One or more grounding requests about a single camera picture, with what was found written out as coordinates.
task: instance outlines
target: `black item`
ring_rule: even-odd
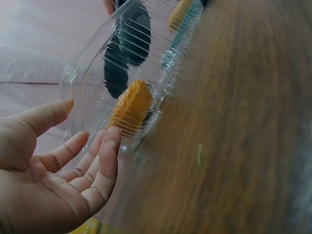
[[[117,0],[116,9],[125,2],[126,0]],[[138,10],[121,27],[119,24],[119,21],[116,22],[117,32],[104,55],[105,86],[116,99],[128,88],[128,64],[140,66],[148,57],[151,44],[150,17],[143,5],[140,4]]]

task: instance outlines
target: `yellow object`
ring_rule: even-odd
[[[121,129],[123,136],[134,136],[146,117],[152,101],[153,97],[147,84],[135,80],[120,97],[107,128],[116,126]]]
[[[184,17],[189,12],[193,0],[181,0],[175,7],[174,11],[172,12],[169,20],[168,26],[169,28],[177,31],[180,27]]]
[[[79,228],[73,230],[69,234],[97,234],[101,230],[101,226],[101,223],[95,218],[90,218]]]

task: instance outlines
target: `yellow cookie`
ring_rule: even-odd
[[[147,84],[135,80],[120,97],[107,128],[116,126],[121,129],[123,136],[133,137],[146,117],[152,101]]]
[[[181,0],[177,6],[175,7],[174,11],[172,12],[169,20],[168,26],[177,31],[180,27],[185,15],[191,8],[193,0]]]

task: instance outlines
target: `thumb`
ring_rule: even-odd
[[[65,102],[68,112],[73,101]],[[36,148],[37,137],[66,119],[61,101],[49,102],[20,114],[0,119],[0,168],[24,171]]]

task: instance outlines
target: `wooden table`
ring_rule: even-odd
[[[162,110],[103,220],[134,234],[312,233],[311,0],[212,0]]]

